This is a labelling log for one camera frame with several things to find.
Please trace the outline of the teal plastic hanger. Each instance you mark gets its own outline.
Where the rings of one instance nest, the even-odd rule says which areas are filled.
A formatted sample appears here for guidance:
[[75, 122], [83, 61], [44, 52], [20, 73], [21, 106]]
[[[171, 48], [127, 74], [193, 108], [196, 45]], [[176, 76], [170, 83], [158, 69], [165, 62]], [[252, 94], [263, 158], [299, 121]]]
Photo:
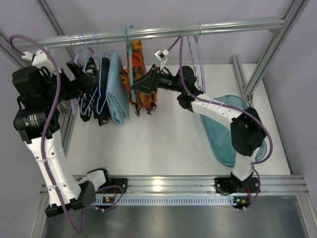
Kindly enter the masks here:
[[129, 25], [128, 28], [124, 28], [124, 38], [125, 42], [128, 45], [128, 59], [129, 59], [129, 77], [130, 77], [130, 85], [133, 86], [133, 65], [132, 65], [132, 54], [133, 54], [133, 47], [132, 47], [132, 41], [129, 40], [127, 36], [128, 29], [132, 29], [133, 25]]

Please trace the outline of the orange camouflage trousers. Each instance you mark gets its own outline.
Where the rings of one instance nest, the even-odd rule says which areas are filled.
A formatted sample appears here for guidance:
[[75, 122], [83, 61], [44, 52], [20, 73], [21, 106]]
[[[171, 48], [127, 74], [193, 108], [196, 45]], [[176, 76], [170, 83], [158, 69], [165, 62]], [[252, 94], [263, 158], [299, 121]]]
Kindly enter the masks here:
[[[142, 76], [145, 76], [146, 66], [143, 56], [143, 47], [141, 40], [132, 41], [133, 54], [132, 54], [132, 65], [133, 65], [133, 83], [136, 82]], [[157, 93], [151, 93], [149, 95], [132, 92], [130, 89], [130, 77], [129, 77], [129, 59], [127, 52], [127, 67], [120, 73], [123, 83], [125, 85], [126, 92], [129, 96], [129, 102], [131, 105], [135, 106], [136, 116], [140, 116], [140, 109], [145, 108], [148, 114], [151, 114], [153, 110], [157, 108]]]

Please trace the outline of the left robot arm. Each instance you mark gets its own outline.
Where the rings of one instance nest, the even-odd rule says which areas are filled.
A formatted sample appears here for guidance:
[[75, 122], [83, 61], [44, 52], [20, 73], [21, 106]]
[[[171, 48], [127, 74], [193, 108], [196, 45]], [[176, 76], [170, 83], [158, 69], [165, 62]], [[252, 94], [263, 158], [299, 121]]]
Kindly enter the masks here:
[[97, 191], [109, 181], [105, 168], [89, 171], [76, 181], [64, 153], [58, 105], [86, 90], [83, 80], [69, 80], [48, 56], [46, 49], [35, 54], [24, 51], [22, 58], [31, 66], [12, 74], [19, 95], [14, 128], [34, 156], [49, 194], [47, 217], [80, 210], [95, 202]]

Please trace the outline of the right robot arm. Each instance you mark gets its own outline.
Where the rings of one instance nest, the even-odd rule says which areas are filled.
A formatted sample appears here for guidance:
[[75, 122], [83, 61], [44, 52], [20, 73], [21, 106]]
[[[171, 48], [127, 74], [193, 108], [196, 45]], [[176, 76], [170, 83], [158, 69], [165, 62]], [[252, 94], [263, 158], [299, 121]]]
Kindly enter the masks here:
[[250, 192], [252, 165], [266, 137], [258, 112], [252, 107], [243, 110], [211, 99], [195, 83], [196, 77], [190, 66], [180, 67], [173, 76], [162, 73], [158, 66], [153, 65], [130, 88], [146, 95], [155, 93], [159, 88], [179, 92], [177, 101], [183, 109], [206, 116], [226, 127], [236, 151], [235, 164], [230, 176], [220, 183], [217, 192], [223, 195]]

